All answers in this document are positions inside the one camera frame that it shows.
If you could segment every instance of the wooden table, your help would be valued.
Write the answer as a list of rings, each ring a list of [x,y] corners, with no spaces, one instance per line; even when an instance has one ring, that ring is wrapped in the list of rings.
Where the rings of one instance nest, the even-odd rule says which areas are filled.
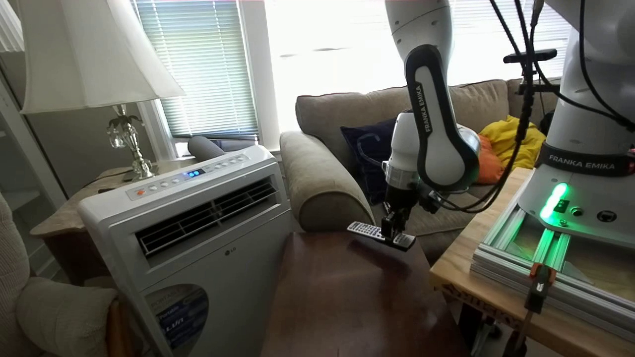
[[[185,159],[160,161],[153,165],[157,165],[157,173],[162,174],[193,165],[195,162],[194,159]],[[34,237],[44,239],[44,243],[73,285],[82,285],[84,280],[96,276],[110,275],[86,231],[84,222],[79,218],[77,205],[82,199],[98,194],[100,189],[118,188],[130,184],[130,182],[122,181],[124,172],[128,170],[130,167],[104,171],[98,176],[103,178],[79,190],[53,215],[30,231]]]
[[[470,266],[477,246],[529,173],[527,169],[514,170],[492,207],[475,216],[430,271],[435,288],[475,308],[468,308],[468,312],[480,311],[516,329],[525,318],[525,297],[470,272]],[[528,336],[564,356],[635,356],[635,344],[547,305],[542,314],[531,319]]]
[[[261,356],[467,356],[428,270],[419,244],[292,234]]]

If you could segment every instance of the green light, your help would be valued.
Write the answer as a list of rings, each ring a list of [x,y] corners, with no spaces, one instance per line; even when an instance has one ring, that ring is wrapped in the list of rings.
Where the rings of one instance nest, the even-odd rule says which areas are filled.
[[[562,199],[562,197],[566,194],[569,185],[562,182],[556,185],[551,191],[551,196],[547,199],[547,203],[540,211],[540,218],[543,220],[548,220],[549,217],[554,213],[554,208],[558,205],[558,202]]]

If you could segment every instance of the couch armrest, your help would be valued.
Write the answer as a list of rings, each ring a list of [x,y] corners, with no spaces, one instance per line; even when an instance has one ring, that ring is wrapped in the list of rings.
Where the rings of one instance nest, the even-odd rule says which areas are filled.
[[[341,231],[354,221],[374,224],[358,183],[317,138],[300,131],[280,136],[293,216],[307,232]]]
[[[31,278],[18,298],[16,316],[24,334],[59,356],[106,357],[106,326],[117,291]]]

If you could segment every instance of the air conditioner label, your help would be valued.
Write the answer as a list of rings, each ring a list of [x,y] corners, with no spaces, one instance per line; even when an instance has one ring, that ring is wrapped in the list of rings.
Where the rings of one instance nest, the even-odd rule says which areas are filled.
[[[205,291],[196,285],[177,285],[153,292],[146,300],[174,356],[189,355],[207,320]]]

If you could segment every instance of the beige armchair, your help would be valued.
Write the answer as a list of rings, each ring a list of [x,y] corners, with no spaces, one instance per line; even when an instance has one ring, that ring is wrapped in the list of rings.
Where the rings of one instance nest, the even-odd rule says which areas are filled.
[[[1,195],[0,286],[2,356],[133,356],[116,290],[30,277],[27,252]]]
[[[492,80],[450,88],[458,123],[474,131],[519,116],[522,96],[516,95],[520,80]],[[553,94],[543,94],[545,111],[556,106]],[[382,205],[370,206],[358,182],[355,159],[340,131],[341,126],[364,126],[395,118],[410,108],[406,88],[390,88],[369,94],[336,93],[301,96],[296,117],[302,131],[280,137],[284,174],[293,215],[308,232],[341,231],[353,221],[375,224],[384,216]],[[542,119],[537,95],[531,120]],[[467,193],[452,196],[459,205],[482,197],[490,186],[472,186]],[[415,207],[406,232],[418,237],[433,264],[454,241],[473,215],[440,210],[431,215]]]

